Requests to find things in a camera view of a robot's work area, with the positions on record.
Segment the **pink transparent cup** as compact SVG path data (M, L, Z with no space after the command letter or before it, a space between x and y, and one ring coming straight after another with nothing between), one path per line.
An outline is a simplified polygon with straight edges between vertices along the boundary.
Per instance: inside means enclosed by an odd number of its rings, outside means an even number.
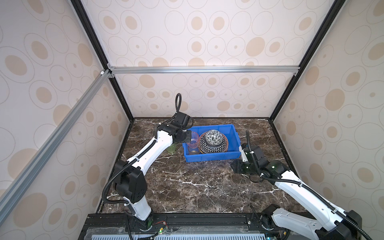
M191 132L191 141L187 143L188 148L199 148L199 134Z

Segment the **brown leaf pattern bowl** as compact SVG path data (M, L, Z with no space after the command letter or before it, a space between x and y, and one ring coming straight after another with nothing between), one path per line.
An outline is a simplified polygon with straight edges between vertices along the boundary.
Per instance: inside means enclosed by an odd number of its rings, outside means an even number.
M223 143L224 137L218 130L209 130L205 134L205 141L210 147L218 147Z

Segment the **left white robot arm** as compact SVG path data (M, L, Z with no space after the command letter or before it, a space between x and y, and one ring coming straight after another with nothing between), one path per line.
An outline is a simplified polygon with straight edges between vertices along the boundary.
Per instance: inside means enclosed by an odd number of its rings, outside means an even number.
M180 111L182 95L175 99L176 113L155 128L154 137L137 154L115 166L114 174L102 191L105 204L125 204L132 215L146 221L152 209L145 194L148 185L145 175L155 160L172 144L190 143L194 121Z

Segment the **yellow transparent cup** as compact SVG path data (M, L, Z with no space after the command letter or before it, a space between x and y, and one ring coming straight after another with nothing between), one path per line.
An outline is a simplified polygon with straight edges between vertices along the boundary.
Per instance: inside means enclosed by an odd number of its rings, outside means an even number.
M197 155L200 153L199 148L188 148L189 155Z

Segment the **geometric pattern brown rimmed plate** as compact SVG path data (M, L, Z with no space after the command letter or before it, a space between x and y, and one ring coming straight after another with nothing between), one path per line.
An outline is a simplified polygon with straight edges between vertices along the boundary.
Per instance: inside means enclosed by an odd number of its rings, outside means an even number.
M223 143L220 146L218 146L218 147L210 147L210 146L208 146L206 144L205 134L206 134L206 132L204 132L199 137L199 149L200 149L200 152L202 154L224 153L224 152L226 152L228 150L229 142L228 142L228 139L227 139L227 137L225 135L223 135L224 141L223 141Z

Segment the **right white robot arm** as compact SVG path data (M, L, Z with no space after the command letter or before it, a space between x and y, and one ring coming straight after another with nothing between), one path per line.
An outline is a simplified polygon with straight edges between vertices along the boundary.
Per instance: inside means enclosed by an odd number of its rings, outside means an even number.
M283 190L311 215L311 218L291 213L276 204L270 204L259 217L266 231L282 228L310 240L366 240L371 237L362 228L362 217L355 211L345 211L317 193L286 165L278 160L268 161L258 145L252 145L250 133L240 146L245 173L258 175Z

